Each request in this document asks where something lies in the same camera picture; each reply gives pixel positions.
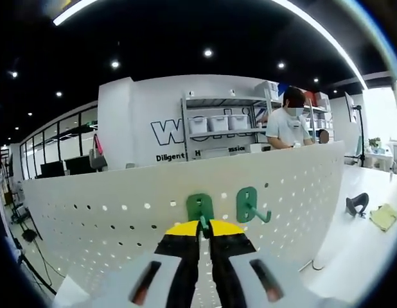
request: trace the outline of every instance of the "white pegboard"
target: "white pegboard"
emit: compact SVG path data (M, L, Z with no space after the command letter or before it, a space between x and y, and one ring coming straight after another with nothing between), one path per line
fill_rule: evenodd
M215 219L236 223L260 250L299 268L318 252L330 225L343 167L342 142L88 175L29 180L26 203L48 248L95 295L109 270L153 251L167 229L187 221L196 193L213 200ZM253 186L270 223L236 221L236 194ZM202 241L193 307L220 305Z

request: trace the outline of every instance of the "floor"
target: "floor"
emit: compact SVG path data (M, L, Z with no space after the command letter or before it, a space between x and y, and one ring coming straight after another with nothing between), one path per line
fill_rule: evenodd
M8 215L8 217L10 217L10 213L11 213L10 209L6 207L6 215ZM33 223L30 219L27 219L25 221L25 224L28 228L34 230ZM12 231L13 236L18 238L18 240L20 241L25 256L27 256L31 264L34 266L34 268L40 273L42 278L47 283L51 284L51 287L55 291L57 291L63 282L64 279L63 276L67 275L69 261L61 260L53 256L52 253L47 251L46 245L40 240L39 237L37 237L36 239L37 245L39 246L40 251L42 252L42 256L44 260L46 260L47 262L45 266L45 262L43 258L40 256L40 252L39 249L37 248L37 245L34 242L28 243L22 238L23 230L21 226L12 224L10 225L10 230ZM47 303L50 306L55 296L51 294L47 290L47 288L36 283L34 277L31 275L30 271L27 268L22 268L22 270L26 273L26 275L28 276L32 284L35 286L37 291L43 295L44 300L47 301Z

